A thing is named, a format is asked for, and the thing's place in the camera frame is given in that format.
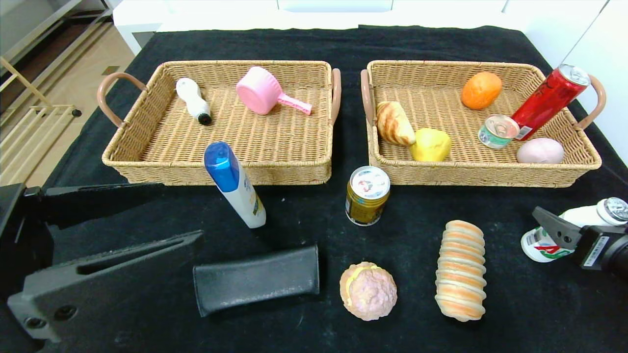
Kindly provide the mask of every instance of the pink muffin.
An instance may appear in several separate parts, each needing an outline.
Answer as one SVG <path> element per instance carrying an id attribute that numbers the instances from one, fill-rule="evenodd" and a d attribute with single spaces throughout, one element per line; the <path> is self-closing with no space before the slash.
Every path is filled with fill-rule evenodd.
<path id="1" fill-rule="evenodd" d="M 342 273 L 340 297 L 353 315 L 365 321 L 377 320 L 388 315 L 397 303 L 397 286 L 385 269 L 362 262 Z"/>

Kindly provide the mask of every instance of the basket handle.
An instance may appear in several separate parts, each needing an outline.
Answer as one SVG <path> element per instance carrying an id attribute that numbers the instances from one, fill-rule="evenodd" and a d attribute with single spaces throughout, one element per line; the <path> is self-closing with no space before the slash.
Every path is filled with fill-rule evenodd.
<path id="1" fill-rule="evenodd" d="M 375 120 L 375 108 L 371 96 L 369 72 L 366 69 L 361 71 L 360 80 L 362 82 L 362 104 L 364 105 L 364 113 L 366 113 L 366 121 L 372 126 Z"/>
<path id="2" fill-rule="evenodd" d="M 102 109 L 102 112 L 105 113 L 109 120 L 114 123 L 114 125 L 120 127 L 122 126 L 122 119 L 120 119 L 116 115 L 116 113 L 111 110 L 109 105 L 107 105 L 107 101 L 105 100 L 105 95 L 107 94 L 109 86 L 111 86 L 111 84 L 113 84 L 113 82 L 117 79 L 127 79 L 131 81 L 135 85 L 135 87 L 141 90 L 146 90 L 146 85 L 144 85 L 138 79 L 129 75 L 126 72 L 114 72 L 105 77 L 104 80 L 102 80 L 102 82 L 100 83 L 100 86 L 98 86 L 98 90 L 96 91 L 96 100 L 98 101 L 98 106 L 100 107 L 100 109 Z"/>
<path id="3" fill-rule="evenodd" d="M 589 78 L 591 79 L 591 86 L 593 86 L 595 93 L 597 93 L 597 106 L 595 106 L 595 109 L 591 112 L 591 114 L 587 115 L 586 118 L 582 119 L 578 123 L 578 126 L 583 129 L 586 129 L 587 126 L 589 126 L 593 120 L 600 115 L 604 106 L 606 106 L 606 90 L 604 89 L 604 86 L 595 76 L 589 75 Z"/>
<path id="4" fill-rule="evenodd" d="M 340 69 L 335 68 L 332 70 L 332 116 L 329 121 L 329 125 L 333 126 L 338 118 L 338 112 L 340 111 L 340 97 L 342 94 L 342 85 L 340 81 Z"/>

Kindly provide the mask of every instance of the pink saucepan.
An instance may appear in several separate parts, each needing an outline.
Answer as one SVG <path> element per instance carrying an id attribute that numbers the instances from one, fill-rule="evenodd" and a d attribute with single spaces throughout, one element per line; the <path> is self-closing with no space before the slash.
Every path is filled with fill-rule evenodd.
<path id="1" fill-rule="evenodd" d="M 277 79 L 259 66 L 251 67 L 235 87 L 242 103 L 258 114 L 267 114 L 277 102 L 297 108 L 307 115 L 312 112 L 311 104 L 287 96 Z"/>

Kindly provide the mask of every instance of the black nozzle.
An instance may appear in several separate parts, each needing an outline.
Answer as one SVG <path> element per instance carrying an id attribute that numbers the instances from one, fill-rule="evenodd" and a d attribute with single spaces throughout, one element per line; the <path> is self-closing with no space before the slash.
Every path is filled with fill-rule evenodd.
<path id="1" fill-rule="evenodd" d="M 200 122 L 201 125 L 209 125 L 212 123 L 212 117 L 207 113 L 201 113 L 198 115 L 198 122 Z"/>

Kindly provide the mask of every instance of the pink handle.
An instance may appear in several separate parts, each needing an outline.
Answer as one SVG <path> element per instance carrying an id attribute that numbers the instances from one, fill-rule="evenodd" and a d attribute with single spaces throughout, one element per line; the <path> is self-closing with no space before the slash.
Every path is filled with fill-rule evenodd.
<path id="1" fill-rule="evenodd" d="M 304 112 L 307 115 L 310 115 L 312 113 L 312 105 L 302 102 L 298 99 L 294 99 L 288 95 L 286 95 L 285 93 L 281 93 L 279 95 L 279 97 L 277 98 L 277 101 L 281 104 L 285 104 L 287 106 L 290 106 L 292 108 L 296 108 L 299 109 L 300 111 Z"/>

